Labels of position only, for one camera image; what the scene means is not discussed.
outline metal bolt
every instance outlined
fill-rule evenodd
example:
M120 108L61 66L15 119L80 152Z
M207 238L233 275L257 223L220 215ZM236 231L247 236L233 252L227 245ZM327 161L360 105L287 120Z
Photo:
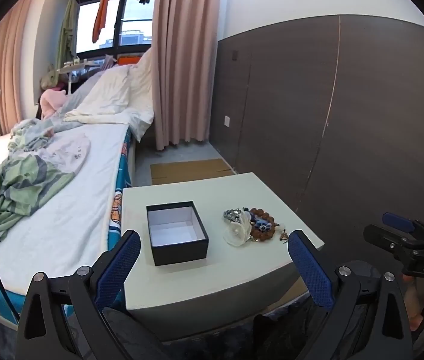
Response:
M77 269L77 274L79 276L85 276L90 272L90 267L89 266L81 266L80 268Z
M395 276L393 275L393 273L390 273L390 272L384 273L384 278L387 281L394 281L395 280Z
M38 272L37 274L35 274L33 276L33 281L40 281L43 279L43 273L42 272Z
M351 271L350 271L350 268L348 268L346 266L341 266L338 269L338 273L340 273L342 276L348 276L348 275L350 275Z

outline floor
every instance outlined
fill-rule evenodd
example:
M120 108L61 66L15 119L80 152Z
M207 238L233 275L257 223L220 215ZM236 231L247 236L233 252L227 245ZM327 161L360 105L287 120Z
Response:
M222 158L208 142L180 143L168 146L162 151L137 144L135 154L135 173L132 179L134 187L152 185L151 164L164 164L181 161L200 161Z

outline blue textured pad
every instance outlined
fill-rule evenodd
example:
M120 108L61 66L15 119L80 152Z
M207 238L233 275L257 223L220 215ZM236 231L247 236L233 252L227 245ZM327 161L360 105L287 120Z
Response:
M300 276L310 291L314 303L326 310L331 310L334 305L332 296L332 283L322 270L314 256L309 252L307 246L293 232L289 239L289 255L294 261Z
M404 233L412 233L415 230L413 222L409 219L402 218L401 216L386 212L382 216L382 223L384 225L393 227L394 229L403 231Z
M97 282L95 304L99 310L113 303L139 254L140 237L133 233Z

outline wood paneling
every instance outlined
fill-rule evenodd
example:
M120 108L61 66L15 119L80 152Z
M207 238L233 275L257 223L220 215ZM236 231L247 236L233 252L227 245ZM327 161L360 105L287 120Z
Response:
M297 213L335 262L384 271L400 265L362 231L387 211L424 221L424 27L342 16L329 125Z
M248 37L252 66L236 167L295 209L329 109L338 16L286 21Z
M235 167L244 117L250 54L249 33L218 42L210 143L232 167ZM225 116L230 118L229 127L224 125Z

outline open box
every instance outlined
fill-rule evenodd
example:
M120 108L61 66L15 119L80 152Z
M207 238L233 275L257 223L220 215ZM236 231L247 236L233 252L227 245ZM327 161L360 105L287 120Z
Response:
M209 237L193 202L147 206L147 219L155 265L206 258Z

